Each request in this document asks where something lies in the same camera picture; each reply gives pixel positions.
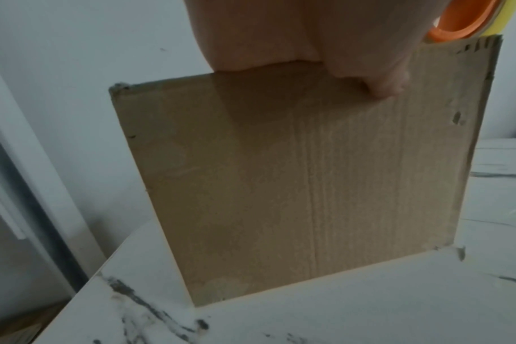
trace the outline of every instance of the hand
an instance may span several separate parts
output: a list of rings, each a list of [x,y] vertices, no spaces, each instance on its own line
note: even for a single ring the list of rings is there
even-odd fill
[[[361,78],[376,97],[409,83],[407,64],[449,0],[185,0],[205,58],[217,71],[324,62]]]

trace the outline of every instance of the orange ring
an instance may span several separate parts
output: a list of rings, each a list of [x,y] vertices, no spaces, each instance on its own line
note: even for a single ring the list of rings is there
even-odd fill
[[[433,27],[428,31],[428,36],[436,42],[445,42],[457,40],[471,36],[480,27],[482,27],[487,19],[494,14],[494,9],[500,0],[453,0],[443,12],[438,27]],[[475,12],[481,10],[481,14],[475,18]],[[465,26],[455,31],[449,30],[463,23]]]

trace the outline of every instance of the small cardboard scrap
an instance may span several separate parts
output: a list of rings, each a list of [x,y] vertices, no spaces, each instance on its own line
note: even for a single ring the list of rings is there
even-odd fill
[[[450,245],[500,43],[424,45],[386,100],[303,62],[113,87],[194,303]]]

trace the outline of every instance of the white wall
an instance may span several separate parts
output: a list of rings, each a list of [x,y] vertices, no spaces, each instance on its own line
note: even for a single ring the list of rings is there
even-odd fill
[[[107,89],[206,73],[182,0],[0,0],[0,73],[106,254],[153,216]],[[516,134],[516,16],[484,123]]]
[[[28,240],[18,240],[0,217],[0,321],[69,298]]]

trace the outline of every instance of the brown cardboard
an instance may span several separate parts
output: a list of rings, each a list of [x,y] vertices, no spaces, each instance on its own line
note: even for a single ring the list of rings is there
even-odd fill
[[[500,42],[423,46],[386,100],[312,63],[112,88],[194,303],[450,245]]]

